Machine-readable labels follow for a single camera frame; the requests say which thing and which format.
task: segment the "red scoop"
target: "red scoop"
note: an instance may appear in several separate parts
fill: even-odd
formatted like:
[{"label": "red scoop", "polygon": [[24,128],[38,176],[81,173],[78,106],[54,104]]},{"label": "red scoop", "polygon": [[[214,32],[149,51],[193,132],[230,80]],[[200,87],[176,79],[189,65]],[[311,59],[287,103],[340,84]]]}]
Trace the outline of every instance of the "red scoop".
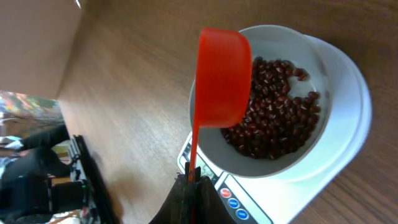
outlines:
[{"label": "red scoop", "polygon": [[202,30],[195,83],[190,183],[195,180],[199,128],[226,128],[242,120],[250,94],[251,66],[251,49],[245,36],[230,30]]}]

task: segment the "table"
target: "table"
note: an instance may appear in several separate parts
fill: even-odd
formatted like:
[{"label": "table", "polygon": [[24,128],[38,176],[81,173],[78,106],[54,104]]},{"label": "table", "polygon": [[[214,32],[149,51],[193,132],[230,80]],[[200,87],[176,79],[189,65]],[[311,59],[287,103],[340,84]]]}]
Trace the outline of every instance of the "table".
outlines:
[{"label": "table", "polygon": [[89,1],[59,102],[70,134],[82,134],[96,159],[116,214],[124,223],[148,223],[174,183],[190,132],[200,29],[258,24],[288,26],[337,46],[358,64],[373,98],[361,152],[293,223],[397,223],[393,0]]}]

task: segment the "kitchen scale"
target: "kitchen scale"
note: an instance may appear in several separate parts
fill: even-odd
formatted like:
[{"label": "kitchen scale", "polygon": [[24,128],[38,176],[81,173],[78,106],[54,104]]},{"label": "kitchen scale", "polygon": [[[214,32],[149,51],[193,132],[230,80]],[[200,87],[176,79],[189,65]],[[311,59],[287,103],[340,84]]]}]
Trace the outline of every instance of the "kitchen scale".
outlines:
[{"label": "kitchen scale", "polygon": [[[231,175],[212,163],[198,146],[197,167],[207,175],[236,223],[284,224],[292,219],[361,149],[371,124],[371,98],[355,63],[336,47],[307,36],[325,60],[333,100],[330,119],[316,147],[293,167],[270,177]],[[177,158],[184,172],[192,133]]]}]

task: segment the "bowl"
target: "bowl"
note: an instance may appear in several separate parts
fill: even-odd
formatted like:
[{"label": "bowl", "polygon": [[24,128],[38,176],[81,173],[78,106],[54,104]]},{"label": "bowl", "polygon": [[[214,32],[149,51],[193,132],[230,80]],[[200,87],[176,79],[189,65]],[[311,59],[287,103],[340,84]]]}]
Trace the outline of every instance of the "bowl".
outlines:
[{"label": "bowl", "polygon": [[[279,159],[252,159],[239,154],[233,146],[226,143],[220,129],[202,128],[199,131],[199,147],[214,165],[230,174],[241,177],[267,177],[287,170],[303,159],[316,145],[328,121],[331,109],[331,87],[328,85],[328,74],[325,71],[322,56],[312,43],[301,33],[282,26],[261,25],[239,31],[249,41],[252,57],[263,57],[265,60],[289,60],[296,67],[305,69],[309,78],[297,83],[289,79],[290,96],[305,97],[309,91],[320,94],[318,105],[322,108],[319,122],[309,140],[298,151],[283,155]],[[195,82],[193,82],[189,114],[191,125],[195,105]]]}]

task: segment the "adzuki bean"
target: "adzuki bean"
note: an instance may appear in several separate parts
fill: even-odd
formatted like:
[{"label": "adzuki bean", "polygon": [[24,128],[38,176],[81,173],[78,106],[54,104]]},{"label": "adzuki bean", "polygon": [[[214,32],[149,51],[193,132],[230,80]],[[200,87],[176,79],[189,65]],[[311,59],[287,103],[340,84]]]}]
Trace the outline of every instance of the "adzuki bean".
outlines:
[{"label": "adzuki bean", "polygon": [[251,94],[243,120],[221,133],[244,156],[278,159],[304,146],[319,120],[319,94],[291,98],[289,77],[305,81],[308,74],[289,61],[256,57],[252,65]]}]

